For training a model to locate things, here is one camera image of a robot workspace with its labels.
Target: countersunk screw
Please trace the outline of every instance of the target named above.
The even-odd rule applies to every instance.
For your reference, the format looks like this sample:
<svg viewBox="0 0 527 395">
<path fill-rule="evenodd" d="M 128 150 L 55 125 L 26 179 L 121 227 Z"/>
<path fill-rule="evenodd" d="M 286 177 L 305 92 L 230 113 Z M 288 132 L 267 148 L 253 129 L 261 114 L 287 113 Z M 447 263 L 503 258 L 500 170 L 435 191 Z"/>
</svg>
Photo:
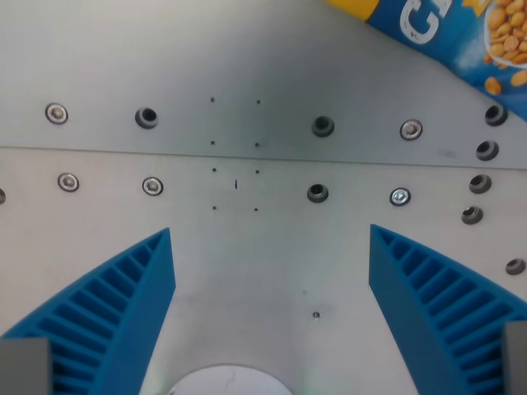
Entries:
<svg viewBox="0 0 527 395">
<path fill-rule="evenodd" d="M 79 189 L 79 179 L 71 173 L 62 173 L 57 179 L 58 186 L 65 192 L 75 192 Z"/>
<path fill-rule="evenodd" d="M 404 206 L 410 202 L 412 194 L 406 188 L 397 188 L 389 195 L 389 202 L 396 207 Z"/>
<path fill-rule="evenodd" d="M 147 177 L 142 182 L 142 190 L 150 196 L 158 196 L 163 193 L 163 183 L 156 177 Z"/>
<path fill-rule="evenodd" d="M 68 121 L 68 111 L 59 103 L 50 103 L 46 107 L 46 118 L 56 125 L 62 125 Z"/>
<path fill-rule="evenodd" d="M 406 140 L 407 142 L 415 140 L 422 135 L 422 123 L 416 119 L 409 119 L 403 123 L 399 133 L 403 140 Z"/>
</svg>

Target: threaded hole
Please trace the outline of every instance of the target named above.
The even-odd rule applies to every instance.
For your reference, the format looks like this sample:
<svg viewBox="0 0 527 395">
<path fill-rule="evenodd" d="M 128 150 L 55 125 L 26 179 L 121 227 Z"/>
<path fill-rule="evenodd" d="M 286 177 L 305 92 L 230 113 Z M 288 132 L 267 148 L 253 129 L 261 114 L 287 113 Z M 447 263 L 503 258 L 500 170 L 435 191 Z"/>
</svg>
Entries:
<svg viewBox="0 0 527 395">
<path fill-rule="evenodd" d="M 483 176 L 477 175 L 473 179 L 470 180 L 470 185 L 473 185 L 474 187 L 483 183 Z"/>
<path fill-rule="evenodd" d="M 153 109 L 144 109 L 142 111 L 142 117 L 148 122 L 153 122 L 157 119 L 157 114 Z"/>
</svg>

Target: circular opening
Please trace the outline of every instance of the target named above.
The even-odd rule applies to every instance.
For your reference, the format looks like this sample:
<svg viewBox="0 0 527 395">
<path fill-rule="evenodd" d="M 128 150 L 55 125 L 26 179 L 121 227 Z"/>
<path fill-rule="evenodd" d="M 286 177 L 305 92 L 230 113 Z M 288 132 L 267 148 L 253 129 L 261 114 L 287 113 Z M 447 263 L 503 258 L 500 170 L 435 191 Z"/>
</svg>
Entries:
<svg viewBox="0 0 527 395">
<path fill-rule="evenodd" d="M 157 119 L 157 114 L 153 109 L 144 109 L 142 117 L 148 122 L 154 122 Z"/>
<path fill-rule="evenodd" d="M 476 212 L 476 209 L 474 207 L 469 207 L 465 211 L 463 211 L 464 216 L 472 216 Z"/>
<path fill-rule="evenodd" d="M 483 176 L 477 175 L 473 179 L 470 180 L 470 185 L 473 185 L 474 187 L 481 184 L 483 182 Z"/>
<path fill-rule="evenodd" d="M 324 191 L 324 187 L 320 184 L 316 184 L 310 188 L 310 191 L 314 195 L 320 195 Z"/>
<path fill-rule="evenodd" d="M 330 121 L 328 117 L 318 117 L 315 120 L 315 127 L 317 129 L 326 129 L 330 125 Z"/>
<path fill-rule="evenodd" d="M 491 106 L 485 113 L 485 118 L 495 118 L 500 113 L 497 105 Z"/>
<path fill-rule="evenodd" d="M 478 146 L 478 149 L 477 149 L 476 151 L 479 152 L 479 153 L 481 154 L 481 153 L 484 153 L 484 152 L 488 151 L 490 147 L 491 147 L 491 145 L 490 145 L 489 142 L 482 142 L 482 143 Z"/>
<path fill-rule="evenodd" d="M 509 263 L 507 263 L 508 268 L 519 266 L 521 261 L 519 259 L 513 259 Z"/>
</svg>

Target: small hole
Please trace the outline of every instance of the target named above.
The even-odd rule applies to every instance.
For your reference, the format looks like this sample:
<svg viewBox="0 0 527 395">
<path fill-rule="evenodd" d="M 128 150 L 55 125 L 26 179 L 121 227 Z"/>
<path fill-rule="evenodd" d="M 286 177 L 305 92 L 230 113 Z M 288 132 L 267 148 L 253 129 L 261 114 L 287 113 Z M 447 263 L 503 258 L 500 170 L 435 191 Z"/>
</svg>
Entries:
<svg viewBox="0 0 527 395">
<path fill-rule="evenodd" d="M 489 142 L 482 142 L 479 146 L 478 146 L 478 149 L 477 151 L 481 154 L 481 153 L 484 153 L 486 151 L 488 151 L 488 149 L 491 147 L 491 145 L 489 144 Z"/>
<path fill-rule="evenodd" d="M 310 188 L 310 191 L 314 195 L 320 195 L 324 191 L 324 187 L 320 184 L 316 184 Z"/>
<path fill-rule="evenodd" d="M 470 185 L 476 186 L 483 182 L 483 177 L 481 175 L 477 175 L 473 179 L 470 180 Z"/>
<path fill-rule="evenodd" d="M 153 109 L 144 109 L 142 111 L 142 117 L 148 122 L 153 122 L 157 119 L 157 114 Z"/>
<path fill-rule="evenodd" d="M 315 120 L 315 126 L 318 129 L 326 129 L 327 127 L 329 127 L 329 119 L 328 119 L 328 117 L 318 117 Z"/>
<path fill-rule="evenodd" d="M 476 210 L 474 207 L 469 207 L 465 211 L 463 211 L 464 216 L 472 216 Z"/>
<path fill-rule="evenodd" d="M 489 107 L 487 112 L 485 113 L 485 118 L 494 118 L 500 113 L 500 109 L 497 107 L 497 105 L 493 105 Z"/>
</svg>

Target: screw hole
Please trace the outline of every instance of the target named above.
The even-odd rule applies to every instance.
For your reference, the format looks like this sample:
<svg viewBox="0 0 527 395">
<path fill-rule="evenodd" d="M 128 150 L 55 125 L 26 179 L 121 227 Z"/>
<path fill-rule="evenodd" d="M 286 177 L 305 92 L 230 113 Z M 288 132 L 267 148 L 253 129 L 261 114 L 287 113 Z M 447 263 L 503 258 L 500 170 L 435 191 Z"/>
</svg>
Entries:
<svg viewBox="0 0 527 395">
<path fill-rule="evenodd" d="M 135 113 L 135 122 L 143 129 L 152 129 L 157 126 L 159 119 L 156 111 L 143 107 Z"/>
<path fill-rule="evenodd" d="M 483 176 L 477 175 L 473 179 L 470 180 L 470 185 L 477 186 L 483 182 Z"/>
<path fill-rule="evenodd" d="M 310 191 L 314 195 L 320 195 L 324 191 L 324 187 L 320 184 L 315 184 L 310 188 Z"/>
<path fill-rule="evenodd" d="M 490 143 L 489 142 L 482 142 L 479 146 L 478 146 L 478 149 L 477 151 L 479 153 L 482 153 L 482 152 L 485 152 L 485 151 L 488 151 L 488 149 L 491 147 Z"/>
<path fill-rule="evenodd" d="M 142 111 L 142 117 L 145 118 L 148 122 L 153 122 L 157 119 L 156 111 L 153 109 L 144 109 Z"/>
<path fill-rule="evenodd" d="M 472 216 L 476 209 L 474 207 L 469 207 L 465 211 L 463 211 L 464 216 Z"/>
<path fill-rule="evenodd" d="M 508 117 L 508 112 L 502 105 L 492 105 L 485 112 L 485 122 L 489 126 L 500 126 Z"/>
<path fill-rule="evenodd" d="M 476 193 L 477 195 L 485 193 L 492 186 L 491 178 L 486 174 L 480 174 L 470 180 L 469 189 L 470 192 Z"/>
<path fill-rule="evenodd" d="M 311 185 L 307 190 L 307 198 L 313 203 L 322 203 L 329 196 L 328 189 L 322 184 Z"/>
<path fill-rule="evenodd" d="M 474 225 L 483 219 L 483 210 L 479 207 L 472 206 L 463 211 L 461 220 L 466 225 Z"/>
<path fill-rule="evenodd" d="M 479 144 L 478 148 L 476 148 L 476 157 L 483 161 L 492 160 L 497 156 L 499 151 L 500 147 L 497 145 L 497 142 L 487 140 Z"/>
<path fill-rule="evenodd" d="M 489 109 L 485 113 L 485 118 L 494 118 L 499 113 L 500 113 L 500 109 L 497 108 L 497 105 L 493 105 L 489 107 Z"/>
<path fill-rule="evenodd" d="M 505 271 L 511 276 L 521 274 L 525 270 L 525 261 L 523 259 L 513 259 L 505 266 Z"/>
<path fill-rule="evenodd" d="M 330 117 L 320 116 L 311 125 L 311 131 L 317 137 L 327 137 L 335 130 L 335 123 Z"/>
</svg>

